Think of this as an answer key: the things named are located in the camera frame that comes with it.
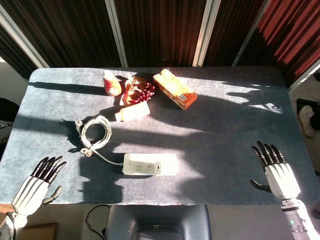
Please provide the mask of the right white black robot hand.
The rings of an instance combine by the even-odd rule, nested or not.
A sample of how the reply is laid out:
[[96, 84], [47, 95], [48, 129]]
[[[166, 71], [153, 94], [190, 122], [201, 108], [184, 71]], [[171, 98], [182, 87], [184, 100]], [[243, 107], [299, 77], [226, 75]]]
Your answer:
[[266, 176], [267, 185], [251, 179], [251, 185], [261, 191], [272, 193], [280, 200], [295, 199], [301, 190], [291, 166], [285, 161], [281, 151], [273, 144], [257, 142], [252, 146]]

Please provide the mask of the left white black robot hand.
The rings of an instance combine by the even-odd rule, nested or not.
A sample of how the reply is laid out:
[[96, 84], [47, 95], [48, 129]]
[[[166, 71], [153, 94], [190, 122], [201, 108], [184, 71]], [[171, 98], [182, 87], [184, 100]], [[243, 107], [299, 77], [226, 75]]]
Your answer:
[[53, 201], [60, 195], [62, 187], [58, 186], [55, 192], [47, 197], [49, 187], [58, 176], [61, 169], [67, 164], [62, 156], [45, 157], [24, 180], [17, 194], [11, 202], [17, 214], [29, 216]]

